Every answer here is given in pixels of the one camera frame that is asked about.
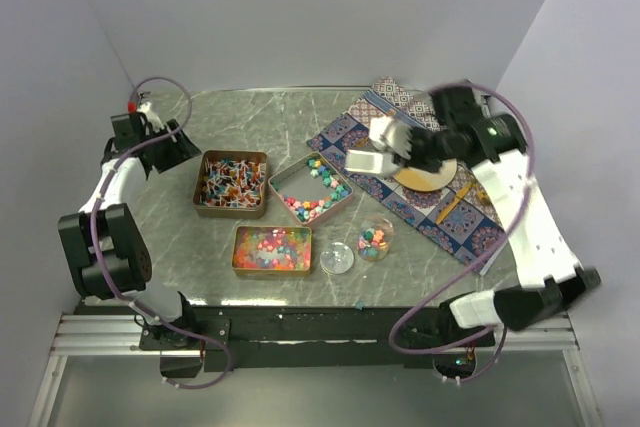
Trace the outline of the metal candy scoop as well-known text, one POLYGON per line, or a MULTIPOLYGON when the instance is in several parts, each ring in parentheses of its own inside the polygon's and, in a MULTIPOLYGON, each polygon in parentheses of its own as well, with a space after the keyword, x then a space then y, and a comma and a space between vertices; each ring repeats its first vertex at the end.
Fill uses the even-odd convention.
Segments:
POLYGON ((345 158, 345 169, 376 177, 389 177, 401 169, 401 165, 390 152, 349 150, 345 158))

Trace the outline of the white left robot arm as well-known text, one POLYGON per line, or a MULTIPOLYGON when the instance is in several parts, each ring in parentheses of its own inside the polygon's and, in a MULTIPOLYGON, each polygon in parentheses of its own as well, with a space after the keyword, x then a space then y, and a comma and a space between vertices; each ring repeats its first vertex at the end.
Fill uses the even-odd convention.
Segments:
POLYGON ((163 330, 174 347, 198 339, 199 324, 184 294, 152 277, 152 260, 129 203, 152 171, 166 172, 201 153, 171 119, 137 111, 111 118, 114 135, 100 162, 101 177, 78 212, 57 228, 72 283, 81 298, 118 300, 163 330))

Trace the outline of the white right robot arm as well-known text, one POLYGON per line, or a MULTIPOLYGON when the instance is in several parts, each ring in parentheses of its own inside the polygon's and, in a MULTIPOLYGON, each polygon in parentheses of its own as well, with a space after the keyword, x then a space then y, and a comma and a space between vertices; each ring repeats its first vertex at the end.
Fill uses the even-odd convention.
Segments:
POLYGON ((515 260, 516 286, 444 302, 448 314, 439 319, 438 334, 453 346, 477 327, 501 324, 522 331, 570 309, 601 284, 598 270, 582 265, 556 225, 534 174, 534 140, 523 115, 494 91, 489 96, 507 110, 485 114, 474 96, 482 89, 469 81, 432 88, 429 96, 441 131, 409 132, 409 166, 457 160, 471 170, 504 228, 489 250, 508 245, 515 260))

